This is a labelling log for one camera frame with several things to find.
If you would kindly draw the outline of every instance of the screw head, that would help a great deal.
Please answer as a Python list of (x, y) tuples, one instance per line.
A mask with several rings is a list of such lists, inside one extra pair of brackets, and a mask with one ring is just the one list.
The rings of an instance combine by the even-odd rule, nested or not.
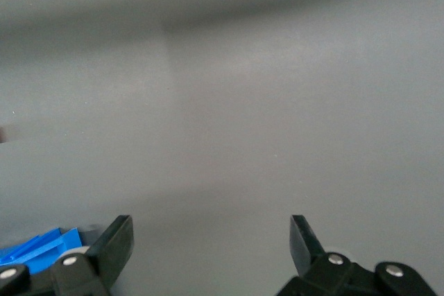
[(333, 263), (334, 265), (342, 265), (344, 263), (344, 259), (342, 259), (342, 256), (340, 256), (338, 254), (329, 255), (328, 261), (330, 263)]
[(77, 257), (75, 257), (75, 256), (71, 256), (71, 257), (69, 257), (69, 258), (66, 258), (66, 259), (63, 261), (63, 265), (65, 265), (65, 266), (70, 266), (70, 265), (74, 264), (76, 261), (77, 261)]
[(17, 270), (15, 268), (10, 268), (9, 270), (5, 270), (0, 273), (0, 279), (9, 279), (10, 277), (13, 277), (15, 273), (17, 273)]
[(404, 272), (402, 271), (402, 269), (395, 265), (387, 265), (386, 272), (388, 272), (390, 275), (393, 275), (394, 277), (404, 276)]

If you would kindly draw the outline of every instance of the bolt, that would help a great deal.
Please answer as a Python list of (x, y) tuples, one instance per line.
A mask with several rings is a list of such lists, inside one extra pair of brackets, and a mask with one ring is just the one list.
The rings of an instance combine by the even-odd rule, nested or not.
[(394, 277), (404, 276), (404, 272), (402, 271), (402, 269), (395, 265), (387, 265), (386, 272), (388, 272), (390, 275), (393, 275)]
[(75, 263), (77, 261), (77, 257), (75, 257), (75, 256), (71, 256), (71, 257), (69, 257), (69, 258), (66, 258), (64, 261), (63, 261), (63, 265), (65, 265), (65, 266), (70, 266), (70, 265), (72, 265), (73, 263)]
[(328, 261), (330, 263), (333, 263), (334, 265), (342, 265), (344, 263), (344, 260), (338, 254), (331, 254), (331, 255), (329, 255), (328, 256)]
[(9, 279), (10, 277), (13, 277), (15, 273), (17, 273), (17, 270), (15, 268), (10, 268), (9, 270), (0, 273), (0, 279)]

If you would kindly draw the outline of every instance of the gray table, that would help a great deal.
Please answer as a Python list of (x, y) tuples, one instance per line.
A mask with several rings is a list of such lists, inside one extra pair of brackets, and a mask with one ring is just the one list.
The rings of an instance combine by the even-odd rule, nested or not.
[(274, 295), (291, 214), (444, 294), (444, 0), (0, 0), (0, 245), (132, 214), (116, 295)]

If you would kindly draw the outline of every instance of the blue object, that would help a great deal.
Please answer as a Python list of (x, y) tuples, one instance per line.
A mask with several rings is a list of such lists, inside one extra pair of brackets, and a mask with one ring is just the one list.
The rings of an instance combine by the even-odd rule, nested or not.
[(54, 229), (23, 244), (0, 250), (0, 266), (23, 263), (31, 274), (35, 274), (46, 270), (67, 250), (80, 246), (82, 242), (77, 229), (65, 234)]

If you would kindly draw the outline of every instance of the black mechanical part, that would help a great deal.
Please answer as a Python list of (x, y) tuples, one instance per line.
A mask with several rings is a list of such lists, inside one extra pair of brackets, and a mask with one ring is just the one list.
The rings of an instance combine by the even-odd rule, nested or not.
[(277, 296), (437, 296), (424, 279), (402, 263), (365, 270), (339, 253), (325, 253), (304, 216), (292, 216), (290, 252), (298, 277)]
[(31, 276), (25, 265), (1, 267), (0, 296), (109, 296), (133, 246), (133, 220), (119, 216), (86, 254), (68, 254)]

